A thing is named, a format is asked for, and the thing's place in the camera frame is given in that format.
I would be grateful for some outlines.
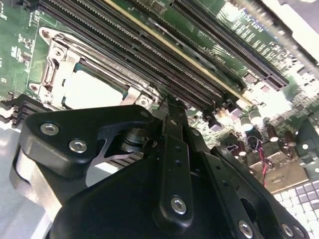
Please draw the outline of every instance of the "red wire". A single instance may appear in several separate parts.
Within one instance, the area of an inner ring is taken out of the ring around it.
[[[258,151],[259,151],[260,160],[262,161],[262,165],[263,165],[263,185],[266,186],[265,178],[267,173],[267,164],[266,164],[263,148],[260,147]]]

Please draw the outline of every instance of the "metal cylinder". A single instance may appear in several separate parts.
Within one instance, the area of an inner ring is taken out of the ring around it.
[[[270,142],[278,141],[278,135],[277,135],[276,129],[272,125],[267,127],[267,134],[268,134]]]
[[[294,134],[288,130],[284,132],[285,142],[289,147],[295,147],[297,143],[295,142]]]
[[[252,124],[261,124],[263,122],[263,118],[258,110],[252,110],[249,113],[249,118]]]
[[[238,155],[239,156],[246,156],[246,147],[245,147],[245,143],[243,141],[238,141]]]
[[[253,125],[248,116],[244,116],[240,119],[241,128],[243,131],[251,131],[253,129]]]

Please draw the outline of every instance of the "hex bolt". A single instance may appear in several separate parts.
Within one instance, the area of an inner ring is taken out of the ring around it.
[[[287,224],[282,223],[281,226],[283,227],[284,232],[290,236],[291,238],[294,236],[293,231],[290,229],[290,227]]]
[[[44,123],[40,126],[40,130],[45,135],[53,136],[60,132],[60,129],[57,125],[53,123]]]
[[[185,202],[179,197],[173,197],[170,201],[170,205],[173,210],[178,214],[185,214],[187,211],[187,206]]]
[[[76,152],[76,153],[84,153],[88,149],[88,147],[86,146],[86,143],[79,139],[72,140],[69,143],[69,147],[73,152]]]
[[[244,234],[244,236],[248,239],[253,238],[253,230],[251,230],[250,226],[243,220],[238,222],[239,230]]]

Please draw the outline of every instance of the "metal bracket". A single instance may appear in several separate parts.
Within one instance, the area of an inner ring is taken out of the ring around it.
[[[122,130],[145,127],[153,116],[141,106],[120,106],[34,114],[25,120],[20,147],[35,162],[66,178],[86,174],[97,152],[107,150]]]
[[[158,144],[163,149],[159,156],[159,201],[153,210],[153,218],[166,233],[180,235],[191,226],[194,214],[188,146],[182,136],[182,123],[187,123],[187,118],[185,110],[176,115],[180,108],[173,99],[167,98],[165,107],[168,116],[163,121]]]

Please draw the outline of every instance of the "gray surface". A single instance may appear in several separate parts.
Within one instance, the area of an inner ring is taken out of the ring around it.
[[[40,239],[50,224],[44,209],[16,192],[9,180],[18,137],[0,129],[0,238]]]

